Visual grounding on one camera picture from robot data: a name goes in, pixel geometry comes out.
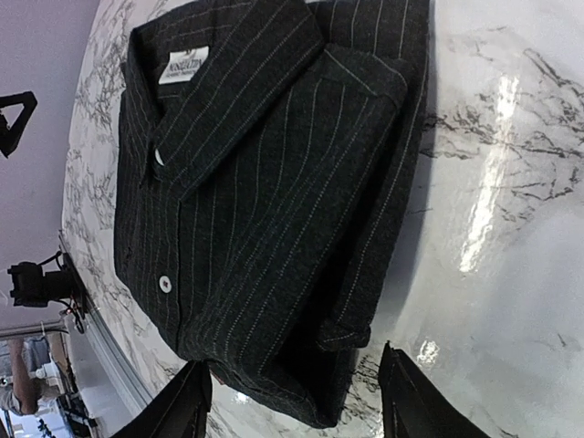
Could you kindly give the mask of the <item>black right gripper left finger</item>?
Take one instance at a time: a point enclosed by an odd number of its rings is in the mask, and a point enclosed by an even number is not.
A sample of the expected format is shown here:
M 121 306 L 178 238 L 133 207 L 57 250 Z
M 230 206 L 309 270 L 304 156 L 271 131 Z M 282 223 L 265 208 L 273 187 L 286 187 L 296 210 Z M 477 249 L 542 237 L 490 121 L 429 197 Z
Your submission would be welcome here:
M 151 403 L 122 428 L 122 437 L 204 438 L 212 394 L 207 363 L 189 361 Z

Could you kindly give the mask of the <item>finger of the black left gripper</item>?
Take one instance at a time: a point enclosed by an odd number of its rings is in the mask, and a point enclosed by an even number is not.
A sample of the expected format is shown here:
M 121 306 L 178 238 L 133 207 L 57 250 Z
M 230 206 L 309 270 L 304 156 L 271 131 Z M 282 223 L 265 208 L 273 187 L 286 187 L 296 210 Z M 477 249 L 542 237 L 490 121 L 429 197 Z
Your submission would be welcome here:
M 16 121 L 12 125 L 8 123 L 4 113 L 1 113 L 1 153 L 8 158 L 16 150 L 26 125 L 37 107 L 37 98 L 32 91 L 25 91 L 18 94 L 2 96 L 0 101 L 1 110 L 16 105 L 23 106 Z

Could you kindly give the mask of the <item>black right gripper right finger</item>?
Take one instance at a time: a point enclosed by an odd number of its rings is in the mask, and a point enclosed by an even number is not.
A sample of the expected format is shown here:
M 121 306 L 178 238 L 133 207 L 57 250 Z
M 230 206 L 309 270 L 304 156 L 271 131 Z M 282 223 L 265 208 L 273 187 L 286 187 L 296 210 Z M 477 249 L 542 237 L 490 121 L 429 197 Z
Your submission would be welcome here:
M 401 349 L 384 346 L 378 374 L 385 438 L 487 438 Z

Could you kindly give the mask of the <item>black pinstriped shirt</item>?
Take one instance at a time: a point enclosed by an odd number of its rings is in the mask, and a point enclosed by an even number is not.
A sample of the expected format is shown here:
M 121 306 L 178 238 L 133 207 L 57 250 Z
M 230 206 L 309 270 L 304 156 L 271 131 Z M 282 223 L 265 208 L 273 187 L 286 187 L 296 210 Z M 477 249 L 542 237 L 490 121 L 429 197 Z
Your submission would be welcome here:
M 194 1 L 131 30 L 117 278 L 183 360 L 335 427 L 426 105 L 426 1 Z

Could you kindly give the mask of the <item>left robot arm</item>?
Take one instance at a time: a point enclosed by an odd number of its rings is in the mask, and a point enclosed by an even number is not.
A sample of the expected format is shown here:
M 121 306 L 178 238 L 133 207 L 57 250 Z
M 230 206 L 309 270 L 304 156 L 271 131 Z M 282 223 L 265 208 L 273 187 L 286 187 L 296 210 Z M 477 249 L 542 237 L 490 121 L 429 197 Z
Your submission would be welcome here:
M 5 95 L 1 108 L 20 105 L 22 107 L 14 123 L 1 118 L 1 153 L 8 158 L 16 149 L 33 112 L 37 98 L 31 91 Z M 51 302 L 65 307 L 65 313 L 74 317 L 76 329 L 85 332 L 86 288 L 81 285 L 77 269 L 69 254 L 57 251 L 40 262 L 20 262 L 7 269 L 13 282 L 10 297 L 16 307 L 45 308 Z

